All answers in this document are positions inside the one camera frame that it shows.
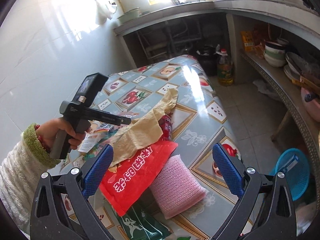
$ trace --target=blue gripper pad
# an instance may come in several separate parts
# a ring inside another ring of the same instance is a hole
[[[244,195],[242,177],[219,144],[213,146],[212,157],[221,171],[230,192],[241,198]]]
[[[85,176],[83,183],[82,195],[87,199],[96,193],[100,182],[113,160],[113,148],[108,145],[101,153],[99,158],[92,165],[91,169]]]

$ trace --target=white tile wall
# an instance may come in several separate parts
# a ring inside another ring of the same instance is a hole
[[[32,122],[58,116],[83,78],[130,68],[114,19],[97,22],[95,0],[17,0],[0,27],[0,161]]]

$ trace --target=pink pot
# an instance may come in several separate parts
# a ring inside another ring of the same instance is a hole
[[[301,88],[302,103],[305,109],[314,120],[316,120],[317,122],[320,122],[320,104],[317,102],[316,99],[313,99],[311,102],[307,103],[304,100],[304,97],[307,94],[310,94],[310,92],[305,88]]]

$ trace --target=shelf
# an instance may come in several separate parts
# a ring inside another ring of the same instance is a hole
[[[254,52],[244,52],[241,56],[272,86],[296,122],[311,156],[311,165],[316,179],[317,208],[320,210],[320,123],[314,121],[303,106],[300,88],[293,85],[284,74],[283,68],[269,65]]]
[[[279,26],[320,49],[320,17],[305,6],[283,0],[216,0],[187,3],[148,13],[114,29],[124,36],[147,26],[176,18],[225,12]]]

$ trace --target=fuzzy white sleeve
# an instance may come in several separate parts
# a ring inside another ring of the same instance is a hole
[[[32,124],[0,166],[0,198],[18,228],[27,234],[39,178],[57,163],[37,140]]]

